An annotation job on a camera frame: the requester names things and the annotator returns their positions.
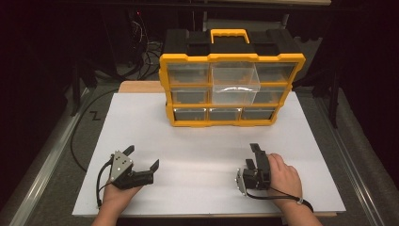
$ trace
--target black cable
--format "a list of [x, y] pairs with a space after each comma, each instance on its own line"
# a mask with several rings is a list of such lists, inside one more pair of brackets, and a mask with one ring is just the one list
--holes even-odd
[[112, 89], [112, 90], [110, 90], [110, 91], [108, 91], [108, 92], [105, 92], [105, 93], [101, 94], [100, 96], [98, 96], [97, 98], [95, 98], [93, 101], [91, 101], [91, 103], [90, 103], [90, 104], [85, 108], [85, 110], [82, 112], [81, 117], [78, 119], [76, 125], [74, 126], [74, 128], [73, 128], [73, 130], [72, 130], [71, 140], [70, 140], [71, 154], [72, 154], [73, 160], [75, 161], [75, 163], [77, 164], [77, 166], [78, 166], [80, 169], [82, 169], [84, 172], [87, 172], [88, 170], [85, 169], [85, 168], [79, 163], [79, 160], [77, 159], [77, 157], [76, 157], [75, 154], [74, 154], [74, 150], [73, 150], [73, 139], [74, 139], [74, 135], [76, 134], [76, 130], [77, 130], [77, 128], [78, 128], [78, 125], [79, 125], [80, 121], [82, 120], [82, 118], [83, 118], [83, 116], [85, 115], [85, 113], [88, 111], [88, 108], [91, 107], [91, 106], [94, 104], [94, 102], [96, 102], [98, 99], [104, 97], [104, 96], [105, 96], [106, 94], [108, 94], [108, 93], [115, 92], [115, 91], [118, 91], [118, 89]]
[[162, 51], [162, 45], [163, 45], [163, 43], [161, 41], [149, 41], [149, 50], [161, 52]]
[[[151, 76], [151, 75], [157, 73], [158, 70], [159, 70], [159, 63], [153, 64], [152, 61], [151, 61], [151, 56], [150, 56], [149, 54], [153, 54], [154, 56], [156, 56], [157, 58], [159, 58], [159, 56], [158, 56], [154, 51], [147, 51], [147, 52], [146, 52], [147, 58], [145, 58], [144, 61], [145, 61], [145, 63], [146, 63], [147, 65], [149, 65], [149, 67], [147, 68], [147, 70], [146, 70], [143, 74], [139, 74], [139, 75], [138, 75], [137, 80], [146, 80], [149, 76]], [[155, 68], [152, 72], [149, 73], [149, 70], [150, 70], [151, 65], [156, 65], [156, 68]]]
[[[146, 58], [144, 59], [145, 63], [147, 65], [159, 65], [159, 55], [157, 53], [155, 53], [154, 51], [147, 51], [146, 53]], [[158, 59], [158, 63], [154, 63], [151, 61], [152, 58], [157, 58]]]
[[125, 73], [122, 75], [122, 77], [127, 77], [130, 76], [132, 74], [137, 73], [138, 71], [141, 70], [141, 68], [144, 66], [144, 60], [142, 58], [140, 58], [140, 60], [137, 62], [136, 66], [129, 72]]
[[112, 71], [109, 71], [107, 68], [105, 68], [105, 67], [103, 67], [103, 66], [101, 66], [101, 65], [99, 65], [99, 64], [96, 64], [94, 61], [92, 61], [92, 60], [90, 60], [90, 59], [83, 58], [83, 61], [84, 61], [91, 69], [93, 69], [93, 70], [100, 70], [101, 72], [103, 72], [103, 73], [105, 73], [105, 74], [107, 74], [107, 75], [109, 75], [109, 76], [111, 76], [111, 77], [117, 79], [117, 80], [120, 81], [120, 82], [123, 82], [123, 81], [126, 80], [126, 78], [123, 77], [123, 76], [121, 76], [120, 74], [115, 73], [115, 72], [112, 72]]
[[299, 198], [299, 197], [297, 197], [297, 196], [293, 196], [293, 195], [287, 194], [287, 193], [285, 193], [285, 192], [279, 191], [279, 190], [277, 190], [277, 189], [275, 189], [275, 188], [273, 188], [273, 187], [270, 187], [270, 189], [273, 189], [273, 190], [275, 190], [275, 191], [278, 191], [279, 193], [284, 194], [285, 196], [254, 196], [254, 195], [251, 195], [251, 194], [249, 194], [249, 193], [247, 193], [247, 192], [246, 192], [246, 193], [247, 193], [247, 195], [248, 195], [250, 198], [255, 199], [255, 200], [279, 200], [279, 199], [294, 200], [294, 201], [296, 201], [298, 204], [304, 204], [304, 205], [308, 206], [308, 208], [310, 208], [311, 211], [313, 212], [313, 207], [311, 206], [311, 203], [310, 203], [310, 202], [308, 202], [308, 201], [306, 201], [306, 200], [304, 200], [304, 199], [302, 199], [302, 198]]
[[101, 175], [103, 174], [103, 171], [105, 170], [105, 168], [107, 168], [108, 166], [112, 165], [112, 161], [114, 160], [114, 155], [111, 155], [111, 158], [108, 160], [108, 162], [106, 162], [102, 168], [100, 169], [99, 175], [97, 176], [97, 184], [96, 184], [96, 198], [97, 198], [97, 206], [100, 208], [101, 205], [103, 204], [101, 199], [100, 199], [100, 180], [101, 180]]
[[104, 187], [111, 185], [111, 183], [107, 183], [104, 186], [100, 187], [99, 191], [103, 190]]

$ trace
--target dark background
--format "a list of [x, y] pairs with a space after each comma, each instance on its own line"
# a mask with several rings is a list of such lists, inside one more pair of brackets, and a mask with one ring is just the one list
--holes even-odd
[[[367, 10], [339, 16], [290, 14], [287, 29], [293, 36], [303, 41], [324, 38], [309, 74], [334, 66], [303, 85], [326, 86], [324, 94], [328, 96], [329, 78], [339, 74], [364, 134], [398, 187], [399, 18], [391, 2], [333, 1], [333, 6], [340, 4], [366, 6]], [[63, 113], [67, 103], [64, 92], [72, 83], [76, 61], [88, 58], [113, 73], [118, 64], [137, 64], [141, 52], [130, 20], [148, 28], [149, 40], [162, 40], [168, 28], [193, 28], [192, 12], [177, 9], [74, 8], [24, 0], [1, 3], [0, 14], [4, 106], [0, 180], [7, 184], [2, 188], [0, 207]], [[201, 29], [201, 12], [194, 15], [196, 29]], [[231, 12], [210, 12], [210, 16], [264, 18], [264, 14]], [[280, 14], [267, 17], [272, 20]], [[88, 85], [95, 86], [92, 74], [85, 77]]]

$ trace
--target human hand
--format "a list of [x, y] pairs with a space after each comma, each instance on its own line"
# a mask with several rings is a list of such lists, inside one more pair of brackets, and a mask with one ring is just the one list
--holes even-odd
[[116, 225], [118, 217], [142, 186], [120, 190], [112, 184], [105, 187], [103, 204], [92, 225]]
[[[272, 187], [267, 191], [267, 194], [269, 196], [281, 196], [284, 194], [281, 194], [279, 191], [282, 191], [292, 196], [301, 198], [302, 184], [296, 169], [292, 166], [287, 166], [279, 154], [272, 153], [269, 154], [267, 157], [270, 164], [270, 186]], [[296, 204], [296, 201], [287, 199], [276, 199], [273, 200], [273, 203], [281, 211], [284, 211], [290, 203]]]

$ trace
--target white table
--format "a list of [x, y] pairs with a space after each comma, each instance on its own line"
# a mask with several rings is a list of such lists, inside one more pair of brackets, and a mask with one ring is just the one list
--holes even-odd
[[[73, 215], [97, 215], [95, 186], [101, 166], [115, 150], [135, 145], [129, 155], [134, 170], [147, 170], [157, 159], [160, 166], [154, 184], [134, 196], [123, 212], [125, 217], [280, 216], [271, 201], [244, 197], [236, 187], [237, 168], [245, 166], [246, 158], [255, 160], [249, 143], [259, 143], [267, 153], [281, 154], [288, 165], [296, 167], [304, 198], [316, 215], [345, 211], [294, 92], [272, 126], [172, 127], [165, 101], [164, 93], [114, 94]], [[103, 173], [102, 185], [108, 172], [109, 168]]]

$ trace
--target wrist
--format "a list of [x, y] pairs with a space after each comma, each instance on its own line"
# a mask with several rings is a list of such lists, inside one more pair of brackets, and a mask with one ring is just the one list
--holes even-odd
[[112, 209], [101, 207], [93, 225], [105, 226], [105, 225], [116, 225], [120, 215]]
[[278, 206], [278, 208], [281, 210], [283, 214], [289, 213], [289, 212], [294, 212], [294, 211], [310, 211], [311, 209], [304, 205], [304, 204], [298, 204], [296, 201], [288, 201], [285, 202], [284, 204]]

